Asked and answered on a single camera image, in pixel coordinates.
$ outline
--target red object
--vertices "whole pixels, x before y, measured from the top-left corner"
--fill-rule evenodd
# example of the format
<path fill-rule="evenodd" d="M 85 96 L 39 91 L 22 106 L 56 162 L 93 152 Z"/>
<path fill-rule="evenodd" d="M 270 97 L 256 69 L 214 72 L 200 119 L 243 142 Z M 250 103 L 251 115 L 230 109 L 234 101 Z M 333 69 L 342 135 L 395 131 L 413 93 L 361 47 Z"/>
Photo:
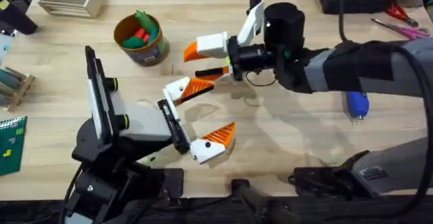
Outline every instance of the red object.
<path fill-rule="evenodd" d="M 145 34 L 143 37 L 143 41 L 147 43 L 149 41 L 149 36 L 149 34 Z"/>
<path fill-rule="evenodd" d="M 418 22 L 410 18 L 406 11 L 398 4 L 391 4 L 391 6 L 386 10 L 386 13 L 389 16 L 401 20 L 412 27 L 418 27 Z"/>
<path fill-rule="evenodd" d="M 137 30 L 137 32 L 135 32 L 134 36 L 142 39 L 145 33 L 146 31 L 144 30 L 144 28 L 140 28 L 139 30 Z"/>

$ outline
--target black mount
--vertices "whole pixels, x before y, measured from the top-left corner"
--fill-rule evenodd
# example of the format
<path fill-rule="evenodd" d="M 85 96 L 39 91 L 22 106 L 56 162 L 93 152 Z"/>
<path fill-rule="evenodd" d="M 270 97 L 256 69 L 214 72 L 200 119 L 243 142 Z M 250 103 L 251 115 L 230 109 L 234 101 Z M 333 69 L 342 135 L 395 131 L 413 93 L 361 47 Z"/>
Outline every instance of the black mount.
<path fill-rule="evenodd" d="M 250 187 L 245 179 L 231 181 L 231 194 L 239 198 L 258 224 L 318 224 L 318 220 L 310 217 L 300 218 L 293 213 L 284 202 L 273 197 L 260 194 Z"/>
<path fill-rule="evenodd" d="M 374 198 L 351 173 L 353 164 L 368 152 L 355 154 L 337 167 L 296 167 L 288 180 L 300 197 Z"/>
<path fill-rule="evenodd" d="M 80 157 L 83 172 L 76 180 L 75 190 L 66 204 L 66 216 L 74 212 L 103 223 L 122 214 L 133 200 L 157 200 L 180 198 L 183 194 L 183 169 L 151 169 L 127 159 L 124 148 L 147 155 L 158 151 L 150 142 L 137 142 L 118 138 L 112 145 L 104 145 L 97 139 L 93 120 L 87 120 L 77 133 L 77 146 L 73 157 Z M 163 148 L 167 144 L 158 144 Z M 136 146 L 144 145 L 140 151 Z"/>

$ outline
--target green book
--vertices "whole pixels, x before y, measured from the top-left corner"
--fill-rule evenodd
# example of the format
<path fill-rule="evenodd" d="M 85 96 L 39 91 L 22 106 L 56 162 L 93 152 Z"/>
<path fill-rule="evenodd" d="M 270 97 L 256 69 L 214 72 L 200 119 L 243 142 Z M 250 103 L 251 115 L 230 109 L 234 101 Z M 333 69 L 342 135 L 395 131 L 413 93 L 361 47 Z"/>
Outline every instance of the green book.
<path fill-rule="evenodd" d="M 0 175 L 20 171 L 27 116 L 0 122 Z"/>

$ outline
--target black bracket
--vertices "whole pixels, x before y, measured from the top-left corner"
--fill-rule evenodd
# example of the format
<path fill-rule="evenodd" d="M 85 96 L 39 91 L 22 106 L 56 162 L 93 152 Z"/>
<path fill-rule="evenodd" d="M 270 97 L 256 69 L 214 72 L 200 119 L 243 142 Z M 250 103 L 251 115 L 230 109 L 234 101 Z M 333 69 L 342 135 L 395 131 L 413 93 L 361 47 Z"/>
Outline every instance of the black bracket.
<path fill-rule="evenodd" d="M 173 116 L 173 112 L 171 111 L 167 100 L 160 100 L 158 102 L 158 107 L 161 109 L 165 121 L 167 122 L 168 129 L 171 133 L 171 139 L 176 150 L 181 154 L 188 152 L 189 142 L 185 138 L 181 125 L 175 120 L 175 117 Z"/>
<path fill-rule="evenodd" d="M 288 180 L 301 197 L 374 198 L 351 173 L 353 164 L 367 153 L 355 154 L 338 167 L 296 167 Z"/>

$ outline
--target gray sleeve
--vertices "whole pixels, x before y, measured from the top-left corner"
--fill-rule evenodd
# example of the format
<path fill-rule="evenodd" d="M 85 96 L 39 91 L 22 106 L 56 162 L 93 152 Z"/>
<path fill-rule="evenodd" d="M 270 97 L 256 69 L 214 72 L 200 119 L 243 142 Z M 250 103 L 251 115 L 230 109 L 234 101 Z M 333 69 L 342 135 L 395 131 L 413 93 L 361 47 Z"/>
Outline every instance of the gray sleeve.
<path fill-rule="evenodd" d="M 433 76 L 433 39 L 418 39 L 406 42 L 403 47 L 410 51 L 415 58 L 424 67 L 429 79 Z M 309 82 L 310 88 L 314 92 L 318 91 L 338 91 L 338 88 L 330 89 L 327 83 L 327 77 L 338 76 L 337 72 L 325 72 L 323 65 L 329 62 L 329 55 L 334 50 L 324 51 L 310 60 L 310 63 L 305 67 L 306 78 Z M 368 57 L 360 60 L 362 62 L 367 60 Z M 399 53 L 394 52 L 391 55 L 391 69 L 392 80 L 384 79 L 371 79 L 360 76 L 359 87 L 354 87 L 353 91 L 373 92 L 373 93 L 387 93 L 393 95 L 409 95 L 421 96 L 419 83 L 409 62 Z"/>

